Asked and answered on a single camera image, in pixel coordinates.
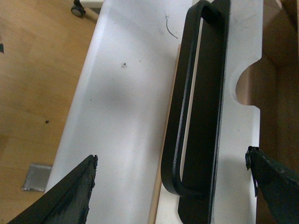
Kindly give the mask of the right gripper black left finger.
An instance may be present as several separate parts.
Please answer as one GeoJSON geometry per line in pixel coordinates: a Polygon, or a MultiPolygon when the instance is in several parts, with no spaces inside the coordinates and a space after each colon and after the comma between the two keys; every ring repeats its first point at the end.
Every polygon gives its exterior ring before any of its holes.
{"type": "Polygon", "coordinates": [[[89,155],[10,224],[85,224],[98,157],[89,155]]]}

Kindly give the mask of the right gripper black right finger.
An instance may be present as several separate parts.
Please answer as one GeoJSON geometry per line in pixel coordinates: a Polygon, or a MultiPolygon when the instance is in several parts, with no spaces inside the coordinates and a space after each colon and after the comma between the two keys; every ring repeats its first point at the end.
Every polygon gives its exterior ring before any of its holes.
{"type": "Polygon", "coordinates": [[[249,146],[246,168],[251,170],[255,196],[262,191],[278,224],[299,222],[299,174],[269,157],[259,147],[249,146]]]}

